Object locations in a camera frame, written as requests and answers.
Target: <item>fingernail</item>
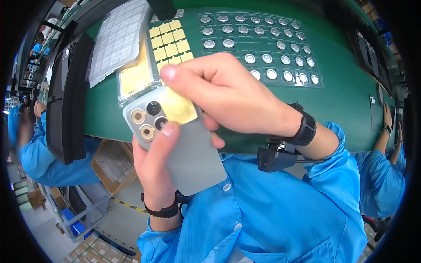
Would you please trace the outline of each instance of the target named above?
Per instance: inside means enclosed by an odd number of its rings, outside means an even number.
[[[177,66],[165,66],[161,70],[161,78],[165,81],[174,80],[176,77]]]
[[[167,136],[167,137],[171,137],[174,134],[174,124],[171,122],[168,122],[167,124],[164,125],[164,127],[162,128],[162,133]]]

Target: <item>yellow adhesive pad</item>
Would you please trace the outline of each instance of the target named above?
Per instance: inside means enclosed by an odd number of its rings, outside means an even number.
[[[139,64],[131,68],[122,70],[121,96],[143,90],[152,83],[152,76],[149,70],[149,63],[146,54],[145,40],[142,40],[139,53]]]
[[[168,87],[161,93],[159,103],[168,120],[176,121],[180,125],[197,118],[193,103]]]
[[[190,59],[194,59],[192,52],[185,53],[185,54],[181,55],[180,58],[181,58],[182,62],[188,61]]]
[[[165,23],[165,24],[160,25],[159,26],[159,30],[161,31],[161,34],[164,34],[164,33],[168,32],[168,31],[171,31],[170,24],[169,23]]]
[[[162,37],[162,42],[164,43],[164,45],[168,44],[168,43],[171,43],[171,42],[174,42],[173,33],[171,33],[171,32],[169,32],[165,35],[162,35],[161,37]]]
[[[156,37],[160,34],[161,34],[161,32],[159,31],[159,27],[153,27],[152,29],[149,29],[150,37]]]
[[[171,58],[168,60],[168,62],[170,63],[170,65],[177,65],[181,63],[181,58],[180,57]]]
[[[180,20],[173,20],[170,22],[171,30],[177,29],[181,27]]]
[[[158,68],[158,72],[161,71],[161,68],[165,65],[169,65],[168,60],[162,61],[160,63],[157,64],[157,68]]]
[[[186,37],[183,29],[177,29],[176,31],[173,31],[173,36],[174,36],[175,41],[183,39],[183,38]]]
[[[172,57],[177,55],[179,52],[177,50],[177,46],[175,44],[169,44],[168,46],[165,46],[165,52],[167,53],[167,57]]]
[[[164,48],[157,48],[154,50],[155,61],[160,61],[167,58]]]
[[[152,43],[152,48],[157,48],[157,47],[160,47],[160,46],[164,45],[164,43],[162,42],[161,36],[156,37],[156,38],[152,38],[151,43]]]
[[[177,49],[179,50],[179,53],[190,50],[189,42],[187,42],[187,39],[178,41],[176,44],[177,44]]]

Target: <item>phone case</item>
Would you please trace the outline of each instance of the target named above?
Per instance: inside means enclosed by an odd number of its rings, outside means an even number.
[[[150,149],[165,119],[180,123],[180,137],[168,157],[167,169],[174,186],[184,196],[226,179],[218,151],[212,146],[210,131],[205,128],[201,109],[168,87],[159,87],[129,103],[123,109],[123,116],[145,150]]]

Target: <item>worker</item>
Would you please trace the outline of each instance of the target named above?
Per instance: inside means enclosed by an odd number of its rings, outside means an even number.
[[[29,52],[29,56],[32,57],[34,55],[36,58],[38,58],[42,48],[43,48],[43,44],[36,43],[34,47],[31,49],[31,51]],[[43,55],[46,56],[48,55],[48,53],[50,53],[50,47],[46,47],[44,49]]]
[[[398,124],[398,144],[386,151],[392,126],[392,116],[386,103],[383,112],[384,128],[373,149],[355,155],[361,177],[360,210],[371,218],[395,214],[405,192],[406,160],[401,124]]]
[[[100,140],[85,138],[86,158],[65,165],[47,148],[46,105],[36,101],[34,112],[37,118],[35,130],[24,104],[11,108],[8,116],[9,142],[26,174],[45,186],[75,186],[100,182],[91,167],[91,160]]]
[[[291,138],[307,128],[301,112],[278,100],[229,53],[165,66],[160,76],[201,107],[209,130],[223,125]],[[195,194],[181,211],[165,169],[180,127],[168,122],[149,151],[134,136],[135,170],[145,207],[154,214],[137,241],[142,262],[354,263],[367,243],[357,163],[344,148],[339,125],[316,127],[311,142],[297,150],[324,161],[308,164],[303,180],[260,171],[256,155],[221,155],[226,180]],[[224,146],[215,133],[211,137],[214,147]]]
[[[58,20],[55,17],[51,17],[50,19],[47,20],[48,23],[54,24],[54,25],[58,25],[60,23],[60,20]],[[50,37],[50,35],[53,34],[53,29],[49,26],[46,25],[41,25],[39,32],[41,32],[44,36],[44,42],[43,44],[45,44],[45,41],[47,41],[47,39]],[[50,41],[50,43],[48,44],[48,46],[50,46],[52,49],[54,49],[54,47],[56,46],[57,40],[59,39],[59,35],[60,32],[55,32],[53,39]]]

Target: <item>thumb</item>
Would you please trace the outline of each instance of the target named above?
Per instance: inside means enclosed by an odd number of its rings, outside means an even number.
[[[216,86],[197,76],[193,71],[181,66],[169,65],[160,71],[162,80],[172,90],[205,108],[212,101]]]
[[[145,170],[151,175],[158,175],[165,167],[168,155],[173,150],[180,136],[180,126],[170,121],[156,135],[144,161]]]

